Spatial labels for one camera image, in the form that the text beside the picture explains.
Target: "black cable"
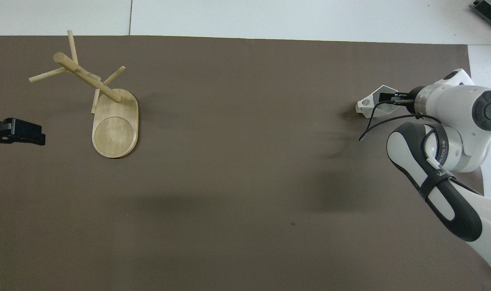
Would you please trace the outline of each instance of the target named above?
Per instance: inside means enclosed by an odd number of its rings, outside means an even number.
[[[375,114],[375,108],[377,108],[378,105],[381,105],[381,104],[384,104],[384,103],[392,103],[392,104],[395,104],[394,101],[382,101],[382,102],[377,103],[373,107],[373,111],[371,111],[371,116],[370,116],[370,121],[368,122],[368,126],[366,127],[366,130],[360,135],[359,141],[361,141],[363,138],[365,138],[365,136],[368,133],[368,131],[372,130],[373,128],[378,127],[379,125],[384,124],[386,122],[390,122],[390,121],[397,120],[397,119],[400,119],[400,118],[407,118],[407,117],[423,118],[423,117],[425,117],[425,118],[432,119],[432,120],[438,122],[439,124],[441,124],[441,121],[438,118],[434,117],[434,116],[423,115],[423,114],[407,114],[407,115],[402,115],[402,116],[397,116],[397,117],[386,119],[386,120],[381,121],[381,122],[373,125],[372,127],[370,127],[371,120],[373,119],[373,114]]]

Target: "brown table surface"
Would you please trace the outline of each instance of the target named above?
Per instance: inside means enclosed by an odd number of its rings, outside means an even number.
[[[134,151],[91,141],[94,89],[53,70],[66,36],[0,36],[0,290],[491,290],[386,156],[356,101],[451,70],[467,46],[76,36],[80,65],[140,106]],[[401,108],[394,115],[404,114]],[[462,175],[482,190],[480,172]]]

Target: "wooden stand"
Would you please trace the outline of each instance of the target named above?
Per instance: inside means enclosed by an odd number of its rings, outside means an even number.
[[[136,97],[124,89],[111,89],[107,85],[118,74],[125,70],[121,66],[116,72],[101,82],[101,78],[82,68],[78,64],[73,34],[68,31],[72,59],[61,52],[53,60],[62,68],[52,70],[29,78],[30,82],[40,81],[47,77],[70,72],[95,88],[91,112],[94,114],[92,141],[99,154],[119,158],[129,154],[138,140],[138,102]]]

